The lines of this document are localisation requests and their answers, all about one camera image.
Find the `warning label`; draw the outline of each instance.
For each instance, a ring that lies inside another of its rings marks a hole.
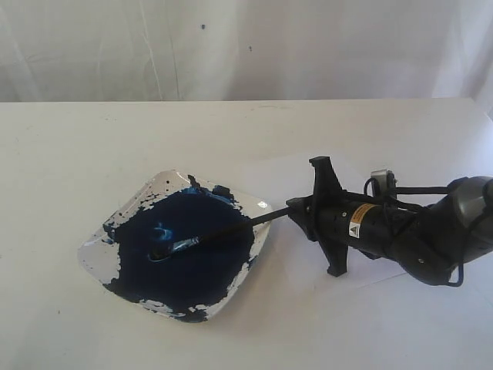
[[[353,213],[349,223],[349,236],[360,238],[361,221],[367,212],[375,207],[374,204],[365,203],[360,205]]]

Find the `white table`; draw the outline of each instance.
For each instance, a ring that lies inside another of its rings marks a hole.
[[[493,124],[469,99],[0,104],[0,368],[491,368],[491,255],[460,289],[402,274],[334,293],[318,266],[316,285],[291,289],[274,232],[233,300],[197,325],[123,301],[77,264],[161,170],[242,190],[243,168],[313,148],[408,186],[493,175]],[[374,263],[340,283],[388,266]]]

